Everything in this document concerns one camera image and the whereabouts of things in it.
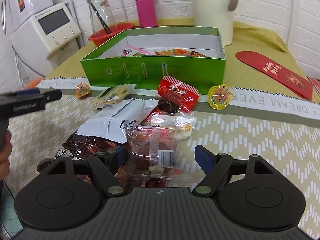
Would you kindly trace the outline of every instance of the green box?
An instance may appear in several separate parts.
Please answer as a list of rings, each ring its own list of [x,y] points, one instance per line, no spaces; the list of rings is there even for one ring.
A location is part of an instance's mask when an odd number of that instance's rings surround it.
[[[130,44],[151,53],[169,49],[198,51],[208,57],[139,56],[111,57]],[[125,30],[81,60],[92,86],[133,83],[139,89],[156,90],[169,75],[207,94],[223,83],[226,55],[217,28],[164,26]]]

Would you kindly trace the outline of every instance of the pink water bottle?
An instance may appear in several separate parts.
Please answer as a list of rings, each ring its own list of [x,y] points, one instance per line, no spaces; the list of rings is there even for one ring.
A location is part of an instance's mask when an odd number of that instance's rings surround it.
[[[140,27],[158,26],[154,0],[136,0]]]

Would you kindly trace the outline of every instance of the metal screw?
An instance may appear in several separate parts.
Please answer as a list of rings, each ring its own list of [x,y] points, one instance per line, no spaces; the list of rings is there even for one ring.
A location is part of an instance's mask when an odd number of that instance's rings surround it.
[[[108,188],[108,191],[111,194],[120,194],[124,191],[124,189],[123,189],[123,187],[120,187],[120,186],[112,186],[112,187]]]
[[[208,194],[211,192],[211,189],[208,186],[199,186],[196,188],[196,192],[199,194]]]

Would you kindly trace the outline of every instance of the white brick wall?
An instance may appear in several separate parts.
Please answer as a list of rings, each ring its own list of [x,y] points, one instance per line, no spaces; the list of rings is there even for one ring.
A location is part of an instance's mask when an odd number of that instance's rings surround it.
[[[120,0],[109,0],[109,2],[116,21],[124,21]],[[73,0],[73,3],[86,39],[92,33],[88,5],[86,0]],[[137,20],[134,0],[124,0],[124,4],[129,20]],[[304,71],[308,75],[320,78],[320,0],[299,0],[298,4],[300,8],[291,8],[292,0],[239,0],[235,20],[274,30],[287,43],[292,12],[296,10],[299,15],[297,24],[293,22],[291,27],[295,39],[290,48]],[[157,0],[156,12],[157,17],[162,19],[192,17],[192,0]],[[10,54],[10,47],[6,47],[6,53]],[[3,62],[4,60],[0,61],[0,74],[3,68],[1,66],[8,65]]]

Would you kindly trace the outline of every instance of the glass jar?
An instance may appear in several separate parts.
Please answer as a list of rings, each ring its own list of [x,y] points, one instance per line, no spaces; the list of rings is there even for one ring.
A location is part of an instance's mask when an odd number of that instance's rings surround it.
[[[87,0],[87,3],[90,9],[91,28],[93,34],[102,36],[117,31],[116,22],[112,15],[108,0]],[[103,22],[105,23],[107,31],[103,27]]]

